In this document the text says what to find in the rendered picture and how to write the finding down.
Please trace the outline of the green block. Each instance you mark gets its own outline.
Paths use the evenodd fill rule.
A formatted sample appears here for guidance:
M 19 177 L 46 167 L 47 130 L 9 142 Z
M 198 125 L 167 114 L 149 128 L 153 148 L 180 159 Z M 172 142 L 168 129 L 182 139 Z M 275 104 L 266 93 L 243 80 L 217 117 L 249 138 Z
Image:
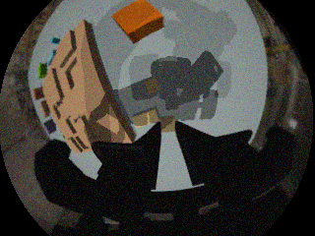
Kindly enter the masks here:
M 47 72 L 47 70 L 46 70 L 46 63 L 44 63 L 44 64 L 42 64 L 42 63 L 40 63 L 39 64 L 39 67 L 38 67 L 38 75 L 39 75 L 39 78 L 43 78 L 44 79 L 44 76 L 47 76 L 47 74 L 46 74 L 46 72 Z

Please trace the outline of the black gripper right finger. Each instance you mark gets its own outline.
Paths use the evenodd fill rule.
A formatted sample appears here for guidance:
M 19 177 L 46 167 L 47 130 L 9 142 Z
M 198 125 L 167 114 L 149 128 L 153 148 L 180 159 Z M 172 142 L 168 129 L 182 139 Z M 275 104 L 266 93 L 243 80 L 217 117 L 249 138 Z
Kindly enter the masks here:
M 178 121 L 174 121 L 174 133 L 184 154 L 192 186 L 204 184 L 202 178 L 216 165 L 224 150 L 249 143 L 249 138 L 252 138 L 252 130 L 213 137 Z

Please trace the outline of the tan wooden puzzle board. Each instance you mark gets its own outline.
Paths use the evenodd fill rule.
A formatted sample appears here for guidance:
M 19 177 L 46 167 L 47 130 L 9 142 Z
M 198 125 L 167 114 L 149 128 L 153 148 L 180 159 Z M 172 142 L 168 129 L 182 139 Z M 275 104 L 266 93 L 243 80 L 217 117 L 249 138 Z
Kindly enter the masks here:
M 95 142 L 137 138 L 103 73 L 91 26 L 83 20 L 67 31 L 42 86 L 52 118 L 75 153 L 91 152 Z

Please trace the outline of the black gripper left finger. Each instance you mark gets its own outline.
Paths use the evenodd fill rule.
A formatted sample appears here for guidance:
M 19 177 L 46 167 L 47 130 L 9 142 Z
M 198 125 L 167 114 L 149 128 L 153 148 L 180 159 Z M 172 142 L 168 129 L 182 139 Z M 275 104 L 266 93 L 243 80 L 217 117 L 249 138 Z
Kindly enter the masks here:
M 157 188 L 161 122 L 157 122 L 134 143 L 95 142 L 92 143 L 91 149 L 101 162 L 143 169 L 146 180 L 150 182 L 150 189 Z

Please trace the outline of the purple block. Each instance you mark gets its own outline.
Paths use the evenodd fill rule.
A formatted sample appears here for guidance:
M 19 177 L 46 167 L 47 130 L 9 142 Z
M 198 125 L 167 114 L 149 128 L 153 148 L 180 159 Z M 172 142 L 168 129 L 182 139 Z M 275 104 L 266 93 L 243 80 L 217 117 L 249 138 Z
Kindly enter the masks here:
M 52 119 L 50 121 L 44 121 L 44 130 L 46 130 L 46 134 L 52 135 L 51 133 L 55 133 L 56 125 L 52 123 Z

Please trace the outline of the small teal block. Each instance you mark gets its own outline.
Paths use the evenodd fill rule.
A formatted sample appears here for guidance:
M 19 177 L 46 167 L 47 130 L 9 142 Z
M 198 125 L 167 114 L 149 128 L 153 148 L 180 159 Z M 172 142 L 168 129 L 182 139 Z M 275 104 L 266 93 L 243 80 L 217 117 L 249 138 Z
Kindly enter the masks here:
M 56 44 L 56 43 L 58 43 L 58 44 L 60 43 L 60 42 L 59 42 L 59 39 L 56 38 L 56 36 L 55 36 L 55 38 L 52 38 L 52 39 L 51 39 L 51 43 L 52 43 L 52 42 L 54 42 L 55 44 Z

